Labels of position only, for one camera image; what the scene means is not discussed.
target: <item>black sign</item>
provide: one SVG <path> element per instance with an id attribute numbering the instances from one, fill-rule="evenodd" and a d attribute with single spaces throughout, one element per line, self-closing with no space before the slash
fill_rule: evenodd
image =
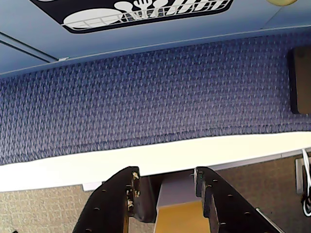
<path id="1" fill-rule="evenodd" d="M 217 14 L 233 0 L 30 0 L 71 33 Z"/>

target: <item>utensil graphic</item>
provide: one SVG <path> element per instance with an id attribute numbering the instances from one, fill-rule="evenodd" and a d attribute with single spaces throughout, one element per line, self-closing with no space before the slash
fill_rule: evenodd
<path id="1" fill-rule="evenodd" d="M 212 11 L 212 10 L 216 10 L 222 3 L 223 3 L 223 1 L 217 1 L 217 2 L 215 3 L 215 5 L 213 5 L 211 11 Z"/>
<path id="2" fill-rule="evenodd" d="M 194 11 L 200 11 L 202 10 L 202 8 L 205 6 L 205 4 L 208 2 L 208 0 L 202 0 L 200 1 L 200 3 L 196 6 L 196 8 L 194 9 Z M 215 2 L 215 4 L 212 6 L 211 10 L 216 10 L 221 4 L 223 3 L 223 1 L 217 1 Z"/>
<path id="3" fill-rule="evenodd" d="M 141 18 L 146 19 L 148 18 L 147 15 L 147 8 L 152 4 L 152 0 L 136 0 L 134 1 L 134 5 L 142 10 L 142 16 Z"/>
<path id="4" fill-rule="evenodd" d="M 169 16 L 175 14 L 177 12 L 178 6 L 181 5 L 183 2 L 184 0 L 175 0 L 166 15 Z"/>
<path id="5" fill-rule="evenodd" d="M 187 10 L 189 10 L 189 8 L 193 5 L 192 3 L 194 2 L 195 0 L 187 0 L 183 7 L 178 11 L 178 14 L 185 13 Z"/>
<path id="6" fill-rule="evenodd" d="M 168 0 L 156 0 L 153 3 L 153 6 L 155 7 L 155 10 L 152 12 L 152 14 L 149 17 L 150 18 L 157 17 L 159 8 L 165 6 L 168 2 L 169 2 Z"/>
<path id="7" fill-rule="evenodd" d="M 140 19 L 140 16 L 136 15 L 133 12 L 133 5 L 132 3 L 128 2 L 128 1 L 118 1 L 115 3 L 115 8 L 121 11 L 126 11 L 127 13 L 129 13 L 133 19 Z"/>
<path id="8" fill-rule="evenodd" d="M 200 3 L 196 6 L 194 11 L 200 11 L 205 6 L 205 4 L 208 2 L 208 0 L 202 0 Z"/>
<path id="9" fill-rule="evenodd" d="M 115 9 L 88 9 L 67 16 L 64 24 L 73 29 L 97 28 L 115 23 L 121 18 L 121 11 Z"/>

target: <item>white cable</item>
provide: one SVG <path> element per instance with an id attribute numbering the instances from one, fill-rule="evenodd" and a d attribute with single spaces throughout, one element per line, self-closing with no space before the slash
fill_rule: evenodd
<path id="1" fill-rule="evenodd" d="M 310 162 L 309 162 L 309 157 L 305 149 L 302 149 L 302 157 L 303 157 L 303 162 L 305 164 L 305 169 L 306 169 L 306 175 L 307 175 L 307 198 L 309 197 L 309 192 L 310 192 L 310 187 L 311 187 L 311 176 L 310 176 Z M 306 200 L 303 201 L 303 213 L 305 216 L 310 217 L 311 216 L 311 211 L 308 213 L 306 210 Z"/>

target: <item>beige carpet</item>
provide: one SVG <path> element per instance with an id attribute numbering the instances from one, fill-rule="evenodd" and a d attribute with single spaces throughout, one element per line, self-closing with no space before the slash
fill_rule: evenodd
<path id="1" fill-rule="evenodd" d="M 311 218 L 295 193 L 294 158 L 219 173 L 285 232 L 310 232 Z M 0 233 L 70 233 L 89 195 L 81 186 L 0 193 Z M 131 218 L 130 233 L 152 233 L 153 227 Z"/>

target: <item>gray cabinet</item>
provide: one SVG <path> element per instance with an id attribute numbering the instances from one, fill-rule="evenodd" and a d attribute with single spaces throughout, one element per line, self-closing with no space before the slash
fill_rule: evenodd
<path id="1" fill-rule="evenodd" d="M 219 14 L 74 34 L 29 0 L 2 0 L 0 31 L 56 58 L 73 58 L 256 31 L 279 9 L 265 0 L 233 0 L 231 7 Z"/>
<path id="2" fill-rule="evenodd" d="M 311 25 L 311 0 L 298 0 L 284 6 L 265 25 L 265 28 L 298 27 Z"/>
<path id="3" fill-rule="evenodd" d="M 0 41 L 0 74 L 44 63 L 46 62 L 5 45 Z"/>

